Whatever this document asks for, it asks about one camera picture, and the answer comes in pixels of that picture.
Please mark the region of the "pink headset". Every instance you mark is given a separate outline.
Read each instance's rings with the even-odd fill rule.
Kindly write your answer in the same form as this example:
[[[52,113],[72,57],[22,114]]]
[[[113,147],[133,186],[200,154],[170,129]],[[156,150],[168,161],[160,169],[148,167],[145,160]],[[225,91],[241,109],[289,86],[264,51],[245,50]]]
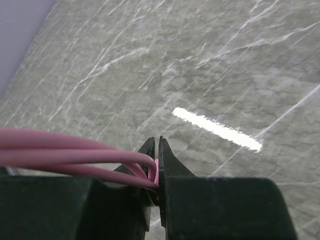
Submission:
[[[0,165],[93,176],[104,182],[147,189],[151,201],[158,201],[158,169],[152,157],[78,136],[1,127]]]

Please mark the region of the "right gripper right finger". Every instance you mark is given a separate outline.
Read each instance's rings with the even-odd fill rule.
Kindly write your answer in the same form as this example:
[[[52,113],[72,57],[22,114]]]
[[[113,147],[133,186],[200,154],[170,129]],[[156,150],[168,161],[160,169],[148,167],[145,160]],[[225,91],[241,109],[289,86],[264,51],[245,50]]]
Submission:
[[[194,223],[199,218],[199,178],[177,157],[163,136],[158,145],[159,207],[162,223]]]

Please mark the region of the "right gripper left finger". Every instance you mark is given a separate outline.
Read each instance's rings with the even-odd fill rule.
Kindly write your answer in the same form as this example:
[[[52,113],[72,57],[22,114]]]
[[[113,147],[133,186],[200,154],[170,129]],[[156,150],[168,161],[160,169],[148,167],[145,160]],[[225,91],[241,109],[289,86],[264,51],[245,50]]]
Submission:
[[[153,162],[155,162],[155,151],[156,151],[156,141],[154,137],[149,137],[144,144],[137,151],[138,153],[145,154],[152,158]],[[120,172],[128,175],[135,175],[130,169],[125,167],[123,164],[114,169],[115,172]]]

